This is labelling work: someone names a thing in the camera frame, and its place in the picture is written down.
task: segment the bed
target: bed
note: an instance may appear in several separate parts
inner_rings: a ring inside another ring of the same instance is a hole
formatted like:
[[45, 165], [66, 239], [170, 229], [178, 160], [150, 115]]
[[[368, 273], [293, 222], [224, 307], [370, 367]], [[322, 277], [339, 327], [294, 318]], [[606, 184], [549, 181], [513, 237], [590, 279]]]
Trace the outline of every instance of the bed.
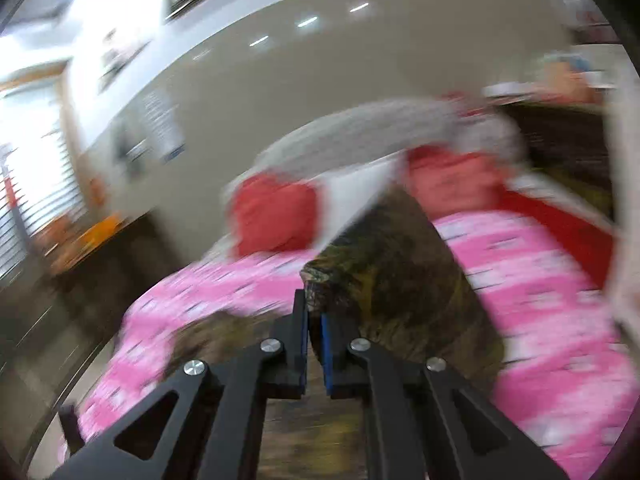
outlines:
[[[471, 131], [466, 130], [470, 123], [461, 122], [459, 116], [460, 111], [449, 102], [394, 100], [313, 121], [262, 152], [254, 166], [223, 191], [223, 206], [228, 207], [243, 180], [264, 170], [293, 179], [340, 178], [337, 188], [342, 192], [348, 187], [345, 182], [354, 190], [363, 182], [382, 189], [385, 179], [380, 175], [398, 161], [387, 159], [386, 170], [371, 170], [365, 180], [345, 180], [344, 172], [348, 176], [348, 169], [355, 165], [432, 142], [465, 151], [472, 137], [473, 149], [479, 144], [490, 146], [510, 165], [512, 189], [544, 199], [603, 230], [614, 230], [586, 202], [527, 167], [517, 130], [509, 121], [491, 116], [489, 125]], [[340, 205], [344, 197], [327, 202], [332, 218], [309, 250], [257, 253], [238, 260], [230, 256], [234, 245], [230, 228], [201, 261], [143, 294], [124, 317], [106, 373], [80, 406], [79, 425], [85, 439], [99, 434], [154, 389], [169, 359], [171, 334], [176, 329], [223, 309], [243, 314], [288, 312], [294, 291], [302, 286], [299, 272], [305, 262], [376, 197], [372, 190], [353, 193], [358, 200], [349, 200], [357, 203], [348, 212]], [[572, 480], [589, 478], [622, 432], [640, 393], [634, 366], [618, 341], [605, 298], [539, 224], [521, 215], [467, 212], [447, 216], [434, 225], [507, 343], [507, 362], [495, 387], [494, 402]], [[491, 251], [485, 246], [495, 245], [496, 234], [526, 243], [501, 247], [502, 253], [494, 251], [487, 257]], [[518, 262], [519, 272], [505, 271], [500, 263], [505, 254]], [[531, 299], [532, 287], [538, 293]], [[531, 301], [533, 314], [527, 310]]]

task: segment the floor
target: floor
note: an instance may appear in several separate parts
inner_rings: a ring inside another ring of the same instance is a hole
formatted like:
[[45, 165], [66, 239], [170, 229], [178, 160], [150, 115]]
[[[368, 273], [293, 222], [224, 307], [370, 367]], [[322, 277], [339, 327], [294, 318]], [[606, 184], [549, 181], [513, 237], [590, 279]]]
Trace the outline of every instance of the floor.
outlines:
[[[82, 377], [73, 387], [66, 398], [67, 402], [79, 402], [94, 387], [94, 384], [103, 374], [111, 355], [113, 354], [114, 340], [109, 341], [89, 365]], [[58, 418], [54, 418], [47, 428], [47, 432], [40, 441], [40, 445], [31, 460], [29, 477], [33, 480], [48, 478], [58, 467], [58, 449], [62, 439], [62, 429]]]

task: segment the screw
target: screw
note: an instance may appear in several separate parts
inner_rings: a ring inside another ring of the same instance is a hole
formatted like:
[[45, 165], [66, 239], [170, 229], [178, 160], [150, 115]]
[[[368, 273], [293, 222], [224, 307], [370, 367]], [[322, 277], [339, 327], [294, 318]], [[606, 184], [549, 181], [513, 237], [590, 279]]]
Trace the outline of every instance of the screw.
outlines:
[[204, 371], [204, 363], [199, 359], [194, 359], [185, 363], [182, 370], [187, 375], [200, 375]]
[[441, 372], [447, 367], [447, 362], [441, 357], [432, 357], [427, 361], [427, 370]]
[[277, 339], [269, 338], [260, 343], [260, 350], [262, 350], [263, 352], [267, 352], [267, 354], [273, 354], [274, 352], [280, 350], [281, 346], [282, 343], [280, 341], [278, 341]]
[[359, 337], [351, 341], [349, 343], [351, 350], [355, 350], [356, 352], [366, 352], [371, 348], [371, 343], [368, 339], [364, 339], [363, 337]]

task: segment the pink blanket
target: pink blanket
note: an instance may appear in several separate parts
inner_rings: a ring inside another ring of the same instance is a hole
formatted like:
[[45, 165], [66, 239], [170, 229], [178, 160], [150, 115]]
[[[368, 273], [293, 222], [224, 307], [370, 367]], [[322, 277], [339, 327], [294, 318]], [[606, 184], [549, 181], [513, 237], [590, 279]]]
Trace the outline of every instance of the pink blanket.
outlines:
[[[531, 220], [469, 213], [436, 227], [506, 338], [510, 363], [494, 401], [572, 480], [586, 480], [640, 393], [600, 293]], [[127, 311], [108, 369], [80, 408], [83, 436], [100, 433], [156, 386], [172, 331], [223, 308], [290, 311], [298, 273], [313, 256], [196, 263], [151, 288]]]

